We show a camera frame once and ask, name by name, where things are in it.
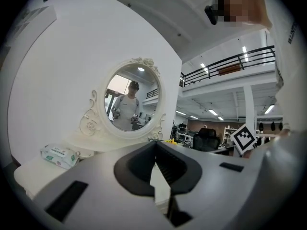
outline decorative carving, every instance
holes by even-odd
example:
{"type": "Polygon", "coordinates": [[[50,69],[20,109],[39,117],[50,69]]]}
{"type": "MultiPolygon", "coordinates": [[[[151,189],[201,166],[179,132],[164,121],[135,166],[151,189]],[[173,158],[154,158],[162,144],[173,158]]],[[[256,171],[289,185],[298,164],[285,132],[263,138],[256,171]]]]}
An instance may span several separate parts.
{"type": "Polygon", "coordinates": [[[138,57],[137,59],[132,59],[130,62],[132,62],[132,63],[139,63],[139,64],[142,64],[142,65],[145,65],[145,66],[149,67],[150,69],[152,69],[155,72],[155,74],[158,77],[160,77],[160,72],[158,70],[158,67],[154,66],[153,59],[150,59],[150,58],[142,59],[141,57],[138,57]]]}
{"type": "Polygon", "coordinates": [[[158,125],[150,132],[150,134],[148,136],[149,140],[162,140],[163,133],[162,133],[161,123],[164,121],[165,116],[166,116],[166,114],[164,113],[161,116],[160,122],[158,123],[158,125]]]}
{"type": "Polygon", "coordinates": [[[90,99],[91,107],[80,120],[80,131],[86,136],[92,136],[96,131],[102,129],[99,114],[97,112],[97,92],[92,91],[93,98],[90,99]]]}

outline black slot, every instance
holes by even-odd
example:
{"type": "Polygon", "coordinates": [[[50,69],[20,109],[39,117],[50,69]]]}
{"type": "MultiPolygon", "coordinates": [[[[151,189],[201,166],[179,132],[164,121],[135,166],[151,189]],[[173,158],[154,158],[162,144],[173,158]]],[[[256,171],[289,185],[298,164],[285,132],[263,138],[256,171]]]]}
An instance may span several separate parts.
{"type": "Polygon", "coordinates": [[[154,187],[150,185],[155,163],[156,142],[152,141],[121,157],[114,166],[118,183],[134,195],[154,197],[154,187]]]}
{"type": "Polygon", "coordinates": [[[171,197],[169,200],[166,217],[175,227],[179,227],[180,225],[193,219],[193,217],[190,216],[187,212],[180,211],[177,201],[174,197],[171,197]]]}
{"type": "Polygon", "coordinates": [[[73,182],[47,209],[46,212],[58,221],[63,221],[80,196],[83,194],[88,184],[83,182],[73,182]]]}
{"type": "Polygon", "coordinates": [[[238,171],[241,172],[244,169],[244,166],[240,166],[240,165],[235,165],[235,164],[231,164],[231,163],[221,163],[220,164],[221,167],[223,168],[227,168],[233,171],[238,171]]]}
{"type": "Polygon", "coordinates": [[[186,194],[201,179],[201,166],[192,158],[157,142],[156,162],[166,182],[171,188],[171,195],[186,194]]]}

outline window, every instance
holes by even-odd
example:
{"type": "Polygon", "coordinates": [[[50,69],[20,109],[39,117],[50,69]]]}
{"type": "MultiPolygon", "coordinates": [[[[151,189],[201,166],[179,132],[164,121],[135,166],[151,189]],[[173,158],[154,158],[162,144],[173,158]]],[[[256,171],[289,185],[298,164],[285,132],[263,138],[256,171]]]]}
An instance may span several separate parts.
{"type": "Polygon", "coordinates": [[[128,93],[128,86],[131,80],[126,79],[120,75],[114,76],[114,78],[109,83],[108,89],[114,90],[119,93],[127,94],[128,93]]]}

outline oval mirror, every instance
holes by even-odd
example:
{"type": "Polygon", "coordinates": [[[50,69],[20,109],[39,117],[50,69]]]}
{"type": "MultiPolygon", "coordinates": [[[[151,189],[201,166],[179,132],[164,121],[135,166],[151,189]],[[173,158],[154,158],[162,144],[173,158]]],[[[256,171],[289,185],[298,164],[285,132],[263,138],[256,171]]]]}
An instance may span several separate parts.
{"type": "Polygon", "coordinates": [[[140,65],[121,68],[105,92],[106,115],[120,130],[135,131],[146,126],[156,111],[159,87],[155,76],[140,65]]]}

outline cap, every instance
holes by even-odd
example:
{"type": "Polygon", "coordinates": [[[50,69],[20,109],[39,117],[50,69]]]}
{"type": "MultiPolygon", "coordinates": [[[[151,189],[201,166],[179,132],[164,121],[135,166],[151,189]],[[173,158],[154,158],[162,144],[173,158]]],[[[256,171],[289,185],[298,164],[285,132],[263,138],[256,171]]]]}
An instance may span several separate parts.
{"type": "Polygon", "coordinates": [[[135,90],[139,90],[139,83],[135,82],[135,81],[131,81],[131,83],[129,84],[129,87],[135,89],[135,90]]]}

